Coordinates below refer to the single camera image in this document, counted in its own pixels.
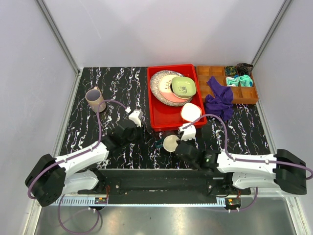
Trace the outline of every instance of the green bowl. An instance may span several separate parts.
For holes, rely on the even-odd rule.
[[[197,93],[195,82],[189,77],[174,77],[171,86],[173,93],[181,98],[189,98]]]

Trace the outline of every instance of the mug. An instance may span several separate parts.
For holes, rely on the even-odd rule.
[[[93,89],[87,91],[85,98],[95,113],[98,111],[99,104],[104,100],[98,87],[94,87]],[[105,102],[102,103],[99,107],[99,112],[104,111],[106,106]]]

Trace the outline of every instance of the cable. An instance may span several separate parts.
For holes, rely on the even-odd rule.
[[[230,155],[230,153],[227,150],[227,146],[228,146],[227,129],[226,129],[225,123],[223,122],[223,120],[220,117],[218,117],[218,116],[216,116],[214,114],[205,114],[205,115],[202,115],[201,117],[199,117],[198,119],[196,119],[195,121],[193,121],[192,123],[190,123],[189,125],[183,127],[183,129],[188,128],[189,126],[195,124],[197,121],[199,121],[201,118],[204,118],[204,117],[215,117],[218,121],[220,121],[220,123],[223,126],[224,132],[225,132],[225,141],[224,141],[225,142],[224,143],[225,153],[231,160],[234,160],[234,158]],[[240,159],[240,158],[236,158],[236,161],[246,162],[246,163],[264,163],[265,162],[264,160],[252,160],[252,159]],[[272,160],[269,160],[267,163],[274,163],[274,164],[279,164],[279,165],[289,165],[289,166],[292,166],[292,167],[296,167],[296,168],[300,168],[300,169],[303,169],[303,170],[307,170],[307,171],[309,171],[311,173],[311,175],[309,177],[307,177],[306,179],[310,180],[310,179],[313,178],[313,170],[308,168],[308,167],[306,167],[306,166],[303,166],[303,165],[298,165],[298,164],[294,164],[294,163],[287,163],[287,162],[282,162],[282,161],[272,161]]]
[[[108,204],[107,203],[107,201],[108,201],[108,198],[109,198],[109,192],[110,192],[110,186],[109,185],[107,185],[106,186],[106,193],[107,193],[107,195],[106,195],[106,202],[104,202],[104,203],[99,203],[99,204]],[[84,211],[89,211],[89,208],[84,208],[84,209],[81,209],[81,210],[79,210],[78,212],[76,212],[74,215],[72,215],[70,218],[68,218],[68,219],[66,219],[65,221],[63,221],[62,223],[63,223],[63,225],[65,224],[65,223],[67,223],[67,222],[69,222],[70,220],[72,220],[75,216],[77,216],[78,214],[80,214],[80,213],[82,213],[82,212],[84,212]]]
[[[197,170],[202,170],[201,167],[199,166],[199,164],[196,163],[195,160],[193,160],[193,161],[191,162],[191,164],[192,164]]]
[[[240,198],[240,196],[241,196],[241,190],[240,190],[240,189],[238,189],[237,198]]]
[[[124,107],[125,109],[127,109],[127,107],[126,107],[124,104],[122,104],[121,102],[119,102],[119,101],[117,101],[117,100],[112,100],[112,99],[105,99],[105,100],[103,100],[103,101],[98,105],[97,121],[98,121],[98,127],[99,127],[99,138],[98,138],[97,144],[96,144],[94,147],[92,147],[92,150],[94,150],[96,147],[98,147],[99,144],[100,144],[100,142],[101,142],[101,138],[102,138],[102,129],[101,129],[101,121],[100,121],[99,109],[100,109],[100,105],[103,104],[104,102],[114,102],[114,103],[118,103],[118,104],[120,104],[122,107]],[[75,155],[73,155],[73,156],[71,156],[71,157],[66,158],[66,161],[71,160],[71,159],[74,159],[74,158],[77,158],[77,157],[79,157],[79,156],[81,156],[81,155],[83,155],[83,154],[85,154],[85,153],[90,152],[90,151],[91,151],[91,149],[88,149],[88,150],[85,150],[85,151],[83,151],[83,152],[81,152],[81,153],[75,154]],[[40,172],[40,173],[37,175],[37,177],[35,177],[35,179],[34,179],[33,182],[30,184],[30,186],[29,186],[29,188],[28,188],[28,191],[27,191],[27,195],[28,195],[28,197],[29,197],[30,199],[36,199],[34,196],[31,195],[31,190],[33,189],[35,183],[40,179],[40,177],[42,177],[47,171],[49,171],[49,170],[52,169],[53,167],[55,167],[55,166],[57,166],[58,164],[63,163],[63,162],[65,162],[65,160],[61,160],[61,161],[55,162],[54,164],[52,164],[52,165],[48,166],[47,168],[45,168],[42,172]],[[110,187],[106,187],[106,191],[107,191],[107,198],[106,198],[106,199],[108,199]],[[61,197],[61,200],[60,200],[59,205],[58,205],[58,220],[59,220],[60,226],[61,226],[66,232],[71,233],[71,234],[75,234],[75,235],[86,235],[86,234],[89,234],[89,233],[97,226],[97,224],[98,224],[98,222],[99,222],[99,218],[100,218],[100,216],[101,216],[100,212],[97,211],[97,210],[94,210],[94,211],[97,212],[97,215],[98,215],[97,221],[95,222],[94,226],[93,226],[91,229],[89,229],[88,231],[83,232],[83,233],[77,233],[77,232],[71,231],[71,230],[69,230],[68,228],[66,228],[66,227],[64,226],[63,222],[61,221],[61,217],[60,217],[61,202],[62,202],[64,196],[65,196],[65,195],[63,195],[63,196]]]
[[[253,205],[255,204],[256,202],[256,199],[258,198],[258,193],[259,193],[259,189],[258,187],[255,188],[255,195],[254,195],[254,198],[253,198],[253,201],[249,204],[249,206],[245,207],[245,208],[242,208],[242,209],[239,209],[239,210],[230,210],[230,211],[220,211],[220,210],[215,210],[215,209],[211,209],[211,208],[203,208],[203,209],[206,209],[208,211],[215,211],[215,212],[242,212],[242,211],[246,211],[248,209],[250,209],[251,207],[253,207]]]
[[[62,227],[66,232],[68,232],[68,233],[70,233],[70,234],[75,234],[75,235],[86,235],[86,234],[89,234],[89,233],[97,226],[97,224],[98,224],[98,222],[99,222],[99,219],[100,219],[100,216],[101,216],[100,212],[97,211],[97,210],[93,210],[93,211],[97,212],[97,215],[98,215],[98,216],[97,216],[97,221],[95,222],[95,224],[93,225],[93,227],[92,227],[91,229],[89,229],[88,231],[83,232],[83,233],[77,233],[77,232],[71,231],[71,230],[69,230],[68,228],[66,228],[66,227],[64,226],[64,224],[63,224],[62,221],[61,221],[61,217],[60,217],[61,202],[62,202],[64,196],[65,196],[65,194],[61,197],[61,200],[60,200],[59,205],[58,205],[58,219],[59,219],[59,223],[60,223],[61,227]]]
[[[101,121],[100,121],[100,115],[99,115],[99,109],[100,109],[100,105],[103,104],[104,102],[114,102],[114,103],[118,103],[119,105],[121,105],[122,107],[124,107],[125,109],[127,109],[127,107],[122,104],[121,102],[117,101],[117,100],[113,100],[113,99],[105,99],[103,100],[99,105],[98,105],[98,112],[97,112],[97,120],[98,120],[98,127],[99,127],[99,138],[98,138],[98,142],[97,144],[92,147],[92,150],[94,150],[96,147],[99,146],[100,142],[101,142],[101,138],[102,138],[102,130],[101,130]],[[77,153],[71,157],[68,157],[66,158],[66,161],[69,161],[71,159],[74,159],[74,158],[77,158],[85,153],[88,153],[90,152],[91,149],[87,149],[81,153]],[[55,162],[54,164],[48,166],[47,168],[45,168],[42,172],[40,172],[36,178],[33,180],[33,182],[30,184],[30,186],[28,187],[28,191],[27,191],[27,195],[30,199],[36,199],[34,196],[31,195],[31,190],[33,189],[35,183],[39,180],[40,177],[42,177],[47,171],[49,171],[50,169],[52,169],[53,167],[57,166],[58,164],[61,164],[65,162],[65,160],[61,160],[61,161],[58,161],[58,162]]]
[[[227,195],[225,195],[225,196],[218,196],[218,195],[212,194],[211,192],[213,191],[214,188],[216,188],[216,185],[214,185],[214,186],[211,188],[211,190],[210,190],[210,192],[208,193],[208,195],[212,195],[212,196],[216,196],[216,197],[228,197],[228,196],[229,196],[229,194],[227,194]]]

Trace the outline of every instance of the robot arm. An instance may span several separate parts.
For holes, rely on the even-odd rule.
[[[193,164],[197,169],[213,173],[225,173],[228,179],[226,184],[238,189],[245,188],[277,188],[297,195],[307,193],[306,171],[301,168],[276,164],[272,162],[292,163],[306,166],[306,163],[284,149],[278,149],[277,154],[267,155],[241,155],[213,150],[198,150],[191,140],[195,138],[196,129],[193,125],[184,129],[184,124],[179,130],[182,134],[180,144],[175,154],[183,161]]]
[[[31,192],[40,205],[48,206],[66,193],[84,189],[102,191],[105,182],[101,175],[90,170],[77,172],[92,164],[105,161],[114,151],[138,139],[141,136],[142,114],[142,111],[134,110],[128,120],[118,124],[113,131],[102,138],[99,144],[95,142],[84,149],[56,158],[50,154],[42,156],[25,181],[27,187],[48,166],[61,160],[64,162],[47,171],[32,188]],[[68,158],[76,155],[79,156],[67,161]]]
[[[84,149],[71,154],[53,158],[47,154],[40,158],[35,165],[25,184],[29,188],[36,177],[49,166],[56,164],[44,175],[42,175],[31,189],[32,194],[41,206],[45,207],[56,201],[62,194],[78,192],[80,190],[93,190],[95,193],[103,191],[105,178],[97,170],[84,170],[86,167],[98,162],[103,162],[110,157],[118,148],[129,144],[141,136],[140,110],[135,110],[129,115],[129,119],[119,124],[108,135],[104,136],[100,143],[94,143]],[[305,162],[286,150],[279,149],[277,154],[260,156],[231,154],[232,158],[225,152],[205,150],[201,151],[191,143],[195,138],[196,129],[193,125],[180,130],[180,143],[175,154],[183,161],[193,164],[197,169],[203,170],[205,174],[224,175],[223,185],[245,189],[250,187],[280,188],[281,190],[303,195],[306,194],[306,172],[292,166],[285,166],[269,161],[280,161],[305,166]],[[236,161],[245,159],[248,162]],[[263,160],[261,163],[249,162],[252,160]]]

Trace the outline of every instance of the white wall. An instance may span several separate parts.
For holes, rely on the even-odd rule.
[[[0,32],[0,233],[18,235],[24,181],[53,149],[75,76],[35,1],[0,1]]]
[[[313,1],[293,1],[254,69],[254,78],[277,148],[313,168]],[[313,232],[313,180],[301,197]]]
[[[283,0],[45,0],[78,66],[251,62]]]

